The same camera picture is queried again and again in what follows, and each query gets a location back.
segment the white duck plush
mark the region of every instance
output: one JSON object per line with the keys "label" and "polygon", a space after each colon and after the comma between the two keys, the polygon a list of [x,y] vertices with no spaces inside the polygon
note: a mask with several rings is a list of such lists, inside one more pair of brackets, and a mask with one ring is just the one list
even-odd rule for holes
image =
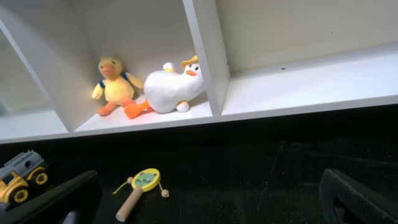
{"label": "white duck plush", "polygon": [[137,117],[143,110],[152,108],[158,113],[189,110],[188,102],[203,91],[203,77],[197,56],[181,63],[183,74],[174,72],[172,63],[166,63],[163,70],[152,72],[145,81],[145,102],[128,105],[124,112],[129,119]]}

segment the yellow wheel hub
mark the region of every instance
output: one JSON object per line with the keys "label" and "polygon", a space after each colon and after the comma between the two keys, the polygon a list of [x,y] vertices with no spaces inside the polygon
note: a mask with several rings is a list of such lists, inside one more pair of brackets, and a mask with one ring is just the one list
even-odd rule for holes
{"label": "yellow wheel hub", "polygon": [[21,203],[24,202],[28,196],[29,194],[27,193],[27,190],[25,189],[18,190],[18,192],[14,196],[14,200],[18,203]]}
{"label": "yellow wheel hub", "polygon": [[37,175],[35,181],[36,181],[36,184],[42,185],[42,184],[45,184],[48,179],[49,178],[47,177],[46,173],[41,173],[41,174]]}

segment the toy truck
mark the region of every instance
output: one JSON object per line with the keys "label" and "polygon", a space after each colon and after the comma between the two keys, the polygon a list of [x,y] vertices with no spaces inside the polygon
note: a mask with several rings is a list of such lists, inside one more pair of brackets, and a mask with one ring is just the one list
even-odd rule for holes
{"label": "toy truck", "polygon": [[35,151],[22,152],[0,168],[0,208],[18,206],[29,198],[30,187],[45,187],[47,164]]}

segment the toy wheel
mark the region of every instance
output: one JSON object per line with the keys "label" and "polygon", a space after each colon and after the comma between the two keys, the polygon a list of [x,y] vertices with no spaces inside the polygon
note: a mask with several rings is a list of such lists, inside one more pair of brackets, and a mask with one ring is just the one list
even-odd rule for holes
{"label": "toy wheel", "polygon": [[44,187],[46,183],[49,181],[49,177],[47,176],[47,172],[43,169],[36,171],[31,178],[31,184],[34,187]]}
{"label": "toy wheel", "polygon": [[12,206],[18,206],[26,202],[29,198],[27,187],[17,187],[12,191],[9,197]]}

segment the duck's orange beak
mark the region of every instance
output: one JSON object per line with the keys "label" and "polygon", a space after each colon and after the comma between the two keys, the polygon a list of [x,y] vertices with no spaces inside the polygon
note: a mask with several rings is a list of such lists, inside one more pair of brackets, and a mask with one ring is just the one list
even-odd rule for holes
{"label": "duck's orange beak", "polygon": [[104,64],[101,71],[107,77],[113,77],[116,74],[116,68],[111,63]]}
{"label": "duck's orange beak", "polygon": [[188,71],[186,71],[186,74],[187,74],[187,75],[191,75],[191,76],[195,76],[195,75],[197,75],[197,73],[196,73],[196,72],[194,72],[194,71],[192,71],[192,70],[188,70]]}

